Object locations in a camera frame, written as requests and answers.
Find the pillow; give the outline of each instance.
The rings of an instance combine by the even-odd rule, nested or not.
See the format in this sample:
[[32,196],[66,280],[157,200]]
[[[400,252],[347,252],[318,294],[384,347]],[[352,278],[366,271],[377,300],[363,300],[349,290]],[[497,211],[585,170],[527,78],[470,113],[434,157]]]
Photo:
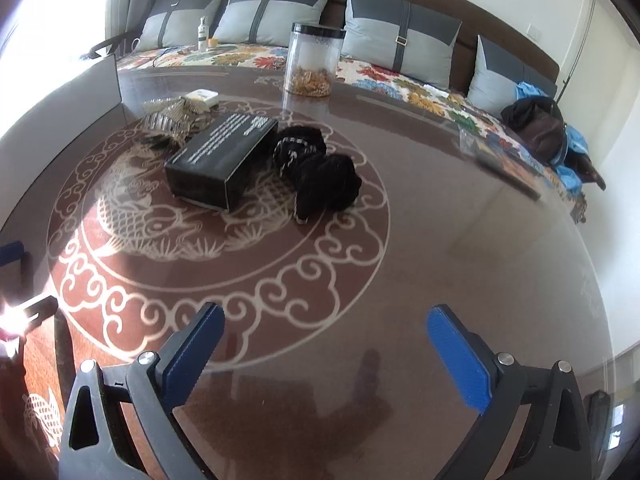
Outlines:
[[500,118],[500,112],[517,101],[516,87],[530,83],[553,97],[558,87],[501,46],[478,36],[476,73],[467,100],[476,108]]
[[347,0],[342,55],[441,88],[462,22],[404,0]]
[[206,16],[207,23],[213,23],[220,1],[160,0],[146,19],[134,52],[198,43],[200,18]]
[[317,25],[327,0],[229,0],[215,32],[222,43],[289,46],[294,22]]

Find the silver bolt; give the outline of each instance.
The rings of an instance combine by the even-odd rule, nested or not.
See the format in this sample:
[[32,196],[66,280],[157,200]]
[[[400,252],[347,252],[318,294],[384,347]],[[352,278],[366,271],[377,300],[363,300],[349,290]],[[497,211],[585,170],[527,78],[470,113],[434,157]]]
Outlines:
[[514,364],[514,362],[516,362],[516,359],[514,359],[511,354],[507,354],[507,352],[500,352],[498,354],[498,362],[501,365],[511,366],[512,364]]
[[567,361],[558,361],[558,368],[560,368],[560,371],[565,374],[571,371],[571,365]]
[[152,363],[155,360],[156,360],[156,354],[150,351],[142,352],[142,354],[138,356],[138,362],[141,365],[148,365],[149,363]]
[[95,366],[95,361],[93,359],[85,359],[80,363],[80,371],[87,374],[94,369],[94,366]]

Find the jar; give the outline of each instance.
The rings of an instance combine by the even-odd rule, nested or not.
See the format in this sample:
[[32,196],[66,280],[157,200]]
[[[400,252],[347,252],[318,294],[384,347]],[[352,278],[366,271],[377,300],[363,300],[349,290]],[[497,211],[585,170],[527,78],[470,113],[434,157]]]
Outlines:
[[308,97],[329,95],[344,35],[342,28],[294,23],[289,40],[284,89]]

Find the floral fabric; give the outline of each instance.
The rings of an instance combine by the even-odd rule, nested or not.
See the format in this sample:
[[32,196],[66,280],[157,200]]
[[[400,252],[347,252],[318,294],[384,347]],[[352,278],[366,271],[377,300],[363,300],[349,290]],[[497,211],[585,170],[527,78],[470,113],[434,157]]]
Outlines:
[[[118,70],[137,68],[162,68],[168,66],[222,65],[284,70],[287,49],[280,46],[256,44],[219,44],[207,52],[195,47],[160,48],[124,57],[118,62]],[[555,188],[561,199],[572,211],[574,221],[584,216],[584,197],[572,196],[558,176],[542,166],[516,140],[511,139],[502,124],[489,114],[474,108],[462,94],[441,91],[379,66],[355,59],[341,58],[336,80],[364,88],[393,99],[411,103],[433,114],[462,126],[469,133],[486,139],[489,145],[499,146],[509,155],[523,161],[531,171],[543,177],[546,184]]]

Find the table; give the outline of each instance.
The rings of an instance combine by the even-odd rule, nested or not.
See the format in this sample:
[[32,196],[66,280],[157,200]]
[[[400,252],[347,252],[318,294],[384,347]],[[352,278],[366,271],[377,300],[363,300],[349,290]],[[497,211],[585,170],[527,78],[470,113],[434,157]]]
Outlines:
[[[340,84],[325,100],[283,96],[281,84],[251,68],[121,74],[126,108],[108,125],[129,124],[82,134],[14,211],[0,243],[20,238],[37,292],[60,296],[76,364],[130,361],[203,301],[223,304],[225,335],[175,415],[212,471],[238,480],[435,476],[476,414],[426,336],[434,304],[523,364],[569,361],[583,395],[609,387],[593,268],[553,190],[532,200],[479,167],[427,111]],[[222,110],[321,128],[363,178],[354,208],[299,226],[292,190],[268,171],[231,214],[171,197],[131,120],[143,100],[196,88],[219,91]],[[47,400],[50,388],[61,411],[52,330],[30,335],[26,389]]]

